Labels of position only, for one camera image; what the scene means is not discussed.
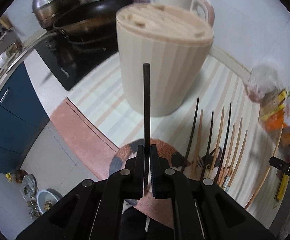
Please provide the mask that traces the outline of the long black chopstick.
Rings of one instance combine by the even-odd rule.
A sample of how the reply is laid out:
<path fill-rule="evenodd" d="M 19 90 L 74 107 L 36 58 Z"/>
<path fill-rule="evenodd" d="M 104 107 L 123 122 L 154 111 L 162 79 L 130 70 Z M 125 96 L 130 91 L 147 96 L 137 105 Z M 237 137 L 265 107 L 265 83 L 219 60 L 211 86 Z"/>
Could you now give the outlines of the long black chopstick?
<path fill-rule="evenodd" d="M 220 173 L 221 173 L 221 168 L 223 165 L 223 160 L 225 158 L 225 153 L 226 153 L 226 147 L 227 147 L 227 142 L 228 142 L 228 137 L 229 137 L 229 129 L 230 129 L 230 121 L 231 121 L 231 115 L 232 115 L 232 103 L 230 102 L 229 104 L 229 114 L 228 114 L 228 120 L 227 120 L 227 129 L 226 129 L 226 136 L 225 136 L 225 142 L 222 148 L 222 154 L 221 154 L 221 159 L 220 159 L 220 163 L 219 163 L 219 168 L 217 170 L 217 174 L 215 177 L 215 182 L 218 184 L 218 180 L 220 177 Z"/>

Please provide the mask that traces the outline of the blue kitchen cabinet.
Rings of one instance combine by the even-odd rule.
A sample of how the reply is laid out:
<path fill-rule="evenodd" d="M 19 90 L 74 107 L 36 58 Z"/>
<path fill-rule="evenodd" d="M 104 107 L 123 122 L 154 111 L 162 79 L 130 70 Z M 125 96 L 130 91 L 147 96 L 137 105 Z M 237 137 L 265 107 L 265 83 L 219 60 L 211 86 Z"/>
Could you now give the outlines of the blue kitchen cabinet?
<path fill-rule="evenodd" d="M 49 120 L 21 63 L 0 91 L 0 173 L 21 166 Z"/>

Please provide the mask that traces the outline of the yellow utility knife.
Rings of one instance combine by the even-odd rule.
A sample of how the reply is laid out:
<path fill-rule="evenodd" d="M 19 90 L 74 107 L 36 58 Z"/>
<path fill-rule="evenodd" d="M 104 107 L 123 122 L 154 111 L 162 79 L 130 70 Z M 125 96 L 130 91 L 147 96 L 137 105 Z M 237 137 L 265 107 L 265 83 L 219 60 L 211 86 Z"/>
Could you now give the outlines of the yellow utility knife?
<path fill-rule="evenodd" d="M 275 196 L 275 200 L 277 202 L 283 199 L 288 183 L 289 183 L 289 176 L 283 174 L 281 176 L 280 183 L 279 183 L 276 196 Z"/>

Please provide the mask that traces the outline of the clear plastic storage bin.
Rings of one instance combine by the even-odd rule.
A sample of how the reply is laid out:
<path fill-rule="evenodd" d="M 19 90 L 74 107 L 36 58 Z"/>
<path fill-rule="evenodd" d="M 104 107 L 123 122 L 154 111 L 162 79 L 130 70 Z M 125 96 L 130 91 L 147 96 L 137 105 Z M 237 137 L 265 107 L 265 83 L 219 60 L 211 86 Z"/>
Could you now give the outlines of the clear plastic storage bin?
<path fill-rule="evenodd" d="M 263 129 L 261 125 L 262 122 L 265 122 L 269 117 L 281 110 L 283 110 L 283 124 L 290 126 L 290 90 L 286 88 L 281 91 L 275 90 L 273 92 L 267 93 L 261 101 L 259 112 L 259 123 L 261 128 Z M 261 168 L 259 168 L 261 176 L 257 181 L 253 194 L 245 205 L 245 209 L 251 206 L 269 175 L 269 159 L 276 156 L 279 151 L 279 146 L 283 146 L 280 142 L 282 131 L 283 128 L 270 133 L 264 130 L 265 134 L 269 137 L 269 142 L 267 143 L 267 146 L 262 146 L 261 148 L 264 154 L 264 156 L 261 158 Z"/>

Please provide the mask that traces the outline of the light wooden chopstick thin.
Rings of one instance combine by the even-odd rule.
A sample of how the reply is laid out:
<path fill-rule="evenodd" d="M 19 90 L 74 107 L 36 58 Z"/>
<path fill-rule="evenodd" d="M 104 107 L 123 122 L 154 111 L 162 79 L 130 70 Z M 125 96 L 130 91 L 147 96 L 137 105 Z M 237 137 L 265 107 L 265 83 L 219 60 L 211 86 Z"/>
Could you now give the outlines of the light wooden chopstick thin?
<path fill-rule="evenodd" d="M 197 133 L 197 142 L 196 142 L 195 155 L 194 155 L 193 167 L 191 169 L 190 178 L 195 177 L 195 170 L 196 170 L 197 159 L 198 159 L 200 143 L 201 143 L 202 123 L 203 123 L 203 109 L 201 109 L 201 113 L 200 113 L 200 121 L 199 121 L 199 126 L 198 126 L 198 133 Z"/>

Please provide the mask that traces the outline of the orange seasoning package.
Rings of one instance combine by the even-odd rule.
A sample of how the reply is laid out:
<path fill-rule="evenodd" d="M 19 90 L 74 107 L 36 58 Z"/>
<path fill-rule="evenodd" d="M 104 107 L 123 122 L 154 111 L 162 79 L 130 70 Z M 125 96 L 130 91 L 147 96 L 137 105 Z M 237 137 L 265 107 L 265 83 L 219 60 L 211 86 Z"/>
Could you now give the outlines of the orange seasoning package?
<path fill-rule="evenodd" d="M 283 146 L 290 145 L 290 126 L 283 124 L 283 110 L 269 117 L 265 122 L 262 122 L 261 125 L 268 133 L 283 128 L 280 142 Z"/>

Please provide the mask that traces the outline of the striped table mat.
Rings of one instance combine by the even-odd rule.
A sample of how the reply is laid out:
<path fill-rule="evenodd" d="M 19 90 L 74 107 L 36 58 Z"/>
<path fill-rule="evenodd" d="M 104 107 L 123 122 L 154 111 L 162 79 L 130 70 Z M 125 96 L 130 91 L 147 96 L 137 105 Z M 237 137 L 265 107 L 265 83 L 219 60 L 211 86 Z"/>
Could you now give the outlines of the striped table mat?
<path fill-rule="evenodd" d="M 187 150 L 197 98 L 200 99 L 193 141 L 188 161 L 194 160 L 201 109 L 203 123 L 200 150 L 195 176 L 202 170 L 202 158 L 206 154 L 210 121 L 214 111 L 214 123 L 210 150 L 216 147 L 222 108 L 225 107 L 220 146 L 226 136 L 229 104 L 232 103 L 229 137 L 220 178 L 227 159 L 230 137 L 235 123 L 235 136 L 227 171 L 233 157 L 240 119 L 241 137 L 234 167 L 238 160 L 245 131 L 248 130 L 245 150 L 238 172 L 228 193 L 243 207 L 253 194 L 261 174 L 262 146 L 267 146 L 269 137 L 258 122 L 259 105 L 249 100 L 242 79 L 226 65 L 208 56 L 182 105 L 167 116 L 153 117 L 151 137 L 163 141 L 177 151 L 175 167 L 180 168 Z M 144 136 L 144 120 L 127 103 L 123 93 L 120 61 L 117 54 L 92 70 L 69 92 L 67 98 L 51 115 L 51 121 L 70 149 L 99 179 L 105 179 L 111 171 L 121 169 L 130 156 L 123 152 L 135 140 Z M 279 179 L 275 170 L 270 170 L 264 185 L 249 208 L 265 227 L 269 227 L 279 208 L 275 200 Z"/>

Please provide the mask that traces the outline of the white bowl on floor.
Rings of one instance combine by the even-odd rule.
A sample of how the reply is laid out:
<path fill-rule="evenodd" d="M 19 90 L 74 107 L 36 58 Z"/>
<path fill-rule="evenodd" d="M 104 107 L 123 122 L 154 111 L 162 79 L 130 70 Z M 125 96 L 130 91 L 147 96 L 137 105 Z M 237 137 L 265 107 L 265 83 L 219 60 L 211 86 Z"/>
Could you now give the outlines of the white bowl on floor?
<path fill-rule="evenodd" d="M 40 190 L 36 196 L 38 210 L 40 211 L 41 214 L 44 214 L 58 201 L 60 201 L 60 199 L 61 196 L 58 193 L 56 193 L 56 191 Z"/>

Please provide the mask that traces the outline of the plastic bag with food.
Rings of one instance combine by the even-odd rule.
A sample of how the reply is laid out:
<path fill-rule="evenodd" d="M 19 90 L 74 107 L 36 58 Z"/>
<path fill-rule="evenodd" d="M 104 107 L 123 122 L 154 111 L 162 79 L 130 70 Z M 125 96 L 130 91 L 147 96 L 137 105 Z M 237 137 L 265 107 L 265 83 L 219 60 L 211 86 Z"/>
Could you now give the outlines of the plastic bag with food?
<path fill-rule="evenodd" d="M 255 66 L 249 79 L 243 84 L 249 99 L 256 103 L 261 103 L 267 93 L 284 88 L 277 65 L 273 62 L 263 62 Z"/>

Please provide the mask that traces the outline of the black induction cooktop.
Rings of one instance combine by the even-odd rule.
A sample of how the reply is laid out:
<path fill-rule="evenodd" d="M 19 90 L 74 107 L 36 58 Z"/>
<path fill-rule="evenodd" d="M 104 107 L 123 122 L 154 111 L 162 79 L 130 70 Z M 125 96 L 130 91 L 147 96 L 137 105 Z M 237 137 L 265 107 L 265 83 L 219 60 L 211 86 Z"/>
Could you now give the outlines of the black induction cooktop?
<path fill-rule="evenodd" d="M 65 90 L 118 51 L 115 34 L 94 41 L 71 43 L 63 35 L 47 37 L 35 46 L 49 70 Z"/>

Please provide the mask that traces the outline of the beige striped utensil holder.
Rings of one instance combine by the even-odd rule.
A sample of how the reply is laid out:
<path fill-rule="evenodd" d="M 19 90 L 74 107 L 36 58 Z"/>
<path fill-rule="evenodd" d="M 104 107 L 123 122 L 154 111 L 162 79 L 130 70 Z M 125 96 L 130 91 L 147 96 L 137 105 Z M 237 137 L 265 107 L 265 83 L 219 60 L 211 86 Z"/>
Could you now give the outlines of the beige striped utensil holder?
<path fill-rule="evenodd" d="M 143 65 L 150 65 L 151 115 L 176 111 L 209 53 L 212 27 L 196 14 L 171 5 L 138 3 L 116 13 L 125 100 L 144 112 Z"/>

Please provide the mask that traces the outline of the black wok pan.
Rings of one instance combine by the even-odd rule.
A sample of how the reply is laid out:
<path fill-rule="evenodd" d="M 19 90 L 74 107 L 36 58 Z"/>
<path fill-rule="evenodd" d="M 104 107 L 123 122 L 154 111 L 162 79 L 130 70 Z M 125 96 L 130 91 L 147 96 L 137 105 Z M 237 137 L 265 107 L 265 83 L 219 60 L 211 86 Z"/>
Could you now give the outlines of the black wok pan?
<path fill-rule="evenodd" d="M 54 22 L 55 30 L 67 35 L 89 34 L 116 23 L 116 13 L 134 0 L 92 0 L 66 12 Z"/>

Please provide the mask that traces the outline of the pink white dish rack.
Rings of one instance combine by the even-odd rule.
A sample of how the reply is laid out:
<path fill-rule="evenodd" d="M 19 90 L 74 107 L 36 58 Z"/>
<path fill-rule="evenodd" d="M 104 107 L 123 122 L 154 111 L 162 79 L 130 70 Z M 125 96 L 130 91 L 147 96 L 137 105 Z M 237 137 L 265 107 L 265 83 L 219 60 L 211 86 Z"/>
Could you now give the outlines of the pink white dish rack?
<path fill-rule="evenodd" d="M 211 27 L 214 25 L 215 12 L 208 0 L 153 0 L 153 2 L 189 10 L 205 20 Z"/>

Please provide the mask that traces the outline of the steel pot with lid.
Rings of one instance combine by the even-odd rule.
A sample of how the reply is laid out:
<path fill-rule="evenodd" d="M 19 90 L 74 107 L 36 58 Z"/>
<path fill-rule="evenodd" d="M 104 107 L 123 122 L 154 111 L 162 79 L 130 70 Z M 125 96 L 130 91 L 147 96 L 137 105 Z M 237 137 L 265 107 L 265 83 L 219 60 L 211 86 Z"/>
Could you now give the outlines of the steel pot with lid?
<path fill-rule="evenodd" d="M 80 5 L 80 0 L 33 0 L 32 12 L 43 29 L 52 29 L 65 12 Z"/>

